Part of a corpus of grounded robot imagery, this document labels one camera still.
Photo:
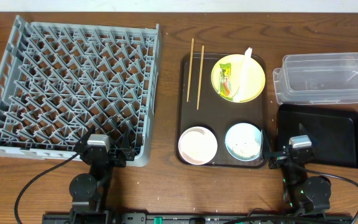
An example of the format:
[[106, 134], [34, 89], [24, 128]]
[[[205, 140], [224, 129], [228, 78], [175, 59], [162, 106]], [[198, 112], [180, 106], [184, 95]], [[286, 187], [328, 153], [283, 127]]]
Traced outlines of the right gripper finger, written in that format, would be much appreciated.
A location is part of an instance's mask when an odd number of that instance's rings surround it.
[[262, 158], [263, 159], [269, 159], [270, 158], [270, 154], [271, 154], [271, 149], [270, 149], [270, 144], [269, 144], [269, 139], [265, 133], [265, 131], [262, 129], [261, 130], [261, 134], [262, 134]]
[[312, 146], [317, 146], [316, 138], [305, 128], [302, 123], [298, 125], [298, 129], [301, 135], [307, 135], [309, 137]]

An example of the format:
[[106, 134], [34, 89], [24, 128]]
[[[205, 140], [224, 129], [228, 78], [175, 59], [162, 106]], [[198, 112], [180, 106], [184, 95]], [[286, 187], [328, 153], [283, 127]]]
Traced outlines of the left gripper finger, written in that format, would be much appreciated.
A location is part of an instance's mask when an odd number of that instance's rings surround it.
[[89, 128], [89, 130], [86, 132], [84, 136], [80, 138], [80, 140], [74, 145], [74, 151], [76, 153], [84, 153], [88, 149], [88, 139], [92, 134], [95, 132], [95, 127], [92, 126]]
[[123, 135], [121, 151], [123, 152], [127, 161], [133, 161], [135, 158], [135, 152], [131, 144], [130, 131], [127, 129]]

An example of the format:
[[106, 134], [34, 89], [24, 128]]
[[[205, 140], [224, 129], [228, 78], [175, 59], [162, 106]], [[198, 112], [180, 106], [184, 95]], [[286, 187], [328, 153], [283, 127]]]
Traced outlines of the light blue bowl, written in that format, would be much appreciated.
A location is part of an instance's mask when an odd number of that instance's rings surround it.
[[225, 146], [232, 157], [240, 161], [254, 161], [262, 152], [262, 131], [249, 123], [230, 127], [225, 135]]

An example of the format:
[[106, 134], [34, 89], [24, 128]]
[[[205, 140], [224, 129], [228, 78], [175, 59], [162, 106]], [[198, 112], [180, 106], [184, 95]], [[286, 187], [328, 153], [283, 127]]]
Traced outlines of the green snack wrapper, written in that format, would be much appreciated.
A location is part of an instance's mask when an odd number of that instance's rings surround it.
[[231, 63], [220, 63], [219, 67], [219, 94], [227, 100], [232, 100]]

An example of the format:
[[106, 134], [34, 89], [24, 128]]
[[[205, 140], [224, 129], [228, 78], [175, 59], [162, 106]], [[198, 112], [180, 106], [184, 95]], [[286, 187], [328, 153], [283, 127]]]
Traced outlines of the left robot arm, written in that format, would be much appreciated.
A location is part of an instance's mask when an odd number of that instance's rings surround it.
[[74, 151], [89, 165], [89, 172], [74, 177], [69, 186], [72, 208], [67, 223], [116, 223], [119, 218], [105, 209], [105, 202], [115, 167], [133, 161], [135, 152], [131, 134], [125, 130], [122, 140], [114, 142], [106, 134], [96, 134], [91, 127], [75, 144]]

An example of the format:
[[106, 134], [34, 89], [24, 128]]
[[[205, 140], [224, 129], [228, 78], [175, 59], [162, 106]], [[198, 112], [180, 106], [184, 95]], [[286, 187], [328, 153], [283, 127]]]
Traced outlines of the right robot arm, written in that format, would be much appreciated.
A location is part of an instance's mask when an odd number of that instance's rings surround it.
[[328, 178], [309, 177], [305, 164], [316, 159], [316, 139], [300, 123], [300, 134], [288, 140], [281, 151], [270, 147], [262, 151], [270, 169], [281, 169], [283, 174], [283, 199], [293, 207], [295, 216], [323, 213], [330, 208], [331, 182]]

